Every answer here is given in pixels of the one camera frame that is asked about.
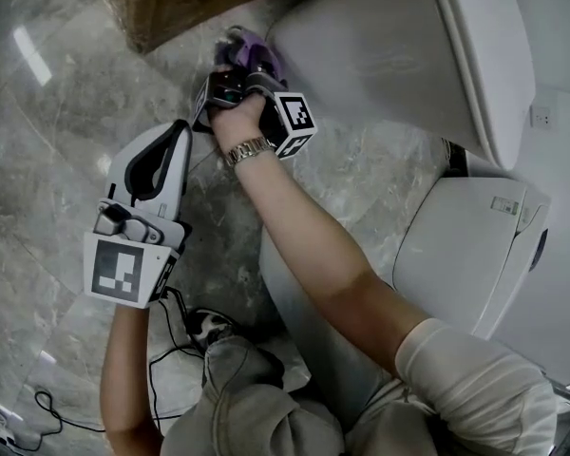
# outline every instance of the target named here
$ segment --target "person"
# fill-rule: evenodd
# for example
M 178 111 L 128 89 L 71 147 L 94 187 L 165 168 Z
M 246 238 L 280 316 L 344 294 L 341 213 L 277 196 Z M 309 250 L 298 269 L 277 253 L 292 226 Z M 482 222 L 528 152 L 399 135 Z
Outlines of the person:
M 251 95 L 212 118 L 223 153 L 261 137 L 263 106 L 263 97 Z M 556 402 L 540 370 L 399 296 L 273 152 L 239 161 L 234 170 L 307 296 L 290 299 L 289 311 L 277 307 L 289 313 L 285 323 L 312 383 L 285 392 L 273 356 L 228 319 L 199 311 L 189 335 L 206 350 L 202 394 L 163 438 L 148 400 L 148 311 L 118 306 L 101 384 L 102 417 L 116 455 L 549 453 Z M 314 316 L 349 347 L 330 345 Z M 296 331 L 301 325 L 304 333 Z

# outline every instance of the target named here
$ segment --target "gray pants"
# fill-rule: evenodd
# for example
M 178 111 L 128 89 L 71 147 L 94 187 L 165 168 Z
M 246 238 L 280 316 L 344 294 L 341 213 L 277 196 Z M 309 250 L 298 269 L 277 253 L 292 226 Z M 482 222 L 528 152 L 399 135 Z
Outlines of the gray pants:
M 206 353 L 199 403 L 171 427 L 162 456 L 548 454 L 556 403 L 536 367 L 429 319 L 396 355 L 404 384 L 332 328 L 301 289 L 285 292 L 290 275 L 271 275 L 268 287 L 325 405 L 304 390 L 286 393 L 279 367 L 247 340 L 221 339 Z

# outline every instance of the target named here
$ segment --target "watch strap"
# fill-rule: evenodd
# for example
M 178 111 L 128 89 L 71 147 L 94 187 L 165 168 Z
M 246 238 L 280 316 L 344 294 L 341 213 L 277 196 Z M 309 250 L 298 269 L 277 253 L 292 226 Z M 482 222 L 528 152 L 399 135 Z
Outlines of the watch strap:
M 250 157 L 255 157 L 257 154 L 266 150 L 274 150 L 273 145 L 268 142 L 266 137 L 257 137 L 232 148 L 224 155 L 224 159 L 229 167 L 234 167 L 239 162 L 249 159 Z

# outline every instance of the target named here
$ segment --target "toilet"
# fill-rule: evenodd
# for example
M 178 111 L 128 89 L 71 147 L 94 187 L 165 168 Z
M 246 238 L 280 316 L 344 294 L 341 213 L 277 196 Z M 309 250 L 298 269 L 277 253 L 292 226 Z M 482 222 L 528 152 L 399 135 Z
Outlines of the toilet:
M 309 0 L 271 39 L 292 88 L 326 112 L 409 124 L 515 165 L 536 93 L 516 0 Z M 489 338 L 537 266 L 549 205 L 516 180 L 441 178 L 403 239 L 392 287 Z M 300 290 L 266 232 L 260 271 L 277 307 Z

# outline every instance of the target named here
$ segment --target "wrist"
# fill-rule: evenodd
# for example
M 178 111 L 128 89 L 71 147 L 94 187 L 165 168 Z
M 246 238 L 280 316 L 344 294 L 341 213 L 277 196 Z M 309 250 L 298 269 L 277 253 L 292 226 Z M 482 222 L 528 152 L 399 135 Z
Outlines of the wrist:
M 255 157 L 262 152 L 274 151 L 272 144 L 265 137 L 256 137 L 235 145 L 230 152 L 224 154 L 224 160 L 232 168 L 239 162 Z
M 250 157 L 245 159 L 244 161 L 240 161 L 235 164 L 234 171 L 239 178 L 245 176 L 259 176 L 262 177 L 262 174 L 258 174 L 258 170 L 264 169 L 266 164 L 276 161 L 280 165 L 280 160 L 276 157 L 275 151 L 265 151 L 256 156 Z
M 227 154 L 237 145 L 251 139 L 263 137 L 257 126 L 214 126 L 214 133 L 218 139 L 222 154 Z

